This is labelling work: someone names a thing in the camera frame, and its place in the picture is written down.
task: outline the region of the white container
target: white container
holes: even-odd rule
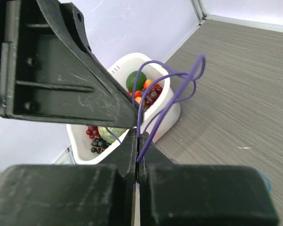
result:
[[[131,53],[121,59],[119,59],[114,65],[108,70],[109,73],[125,88],[126,88],[126,79],[127,76],[133,71],[138,71],[141,65],[151,60],[147,56],[141,53]],[[146,65],[142,72],[146,74],[146,77],[151,80],[156,80],[164,75],[167,75],[168,72],[158,64],[148,64]],[[160,111],[169,100],[174,96],[173,91],[170,88],[170,79],[167,78],[159,82],[160,86],[163,87],[163,90],[159,98],[155,103],[145,112],[144,122],[141,125],[141,133],[143,133],[146,125],[149,121]],[[169,112],[164,117],[160,127],[158,128],[156,135],[154,136],[153,142],[155,143],[159,140],[178,120],[181,113],[180,104],[174,104]],[[147,132],[151,133],[153,126],[157,118],[151,123],[148,127]],[[120,145],[118,141],[115,141],[111,144],[103,153],[97,154],[92,153],[91,150],[91,139],[86,134],[87,126],[85,125],[70,125],[67,124],[67,131],[70,138],[74,160],[77,164],[98,164],[106,156],[108,156],[116,147]],[[120,136],[120,141],[123,141],[127,135],[128,130]]]

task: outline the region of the wooden surface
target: wooden surface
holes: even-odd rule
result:
[[[197,92],[156,145],[180,163],[261,171],[283,226],[283,33],[206,21],[167,64],[189,71],[199,53],[207,66]],[[176,90],[181,80],[171,82]]]

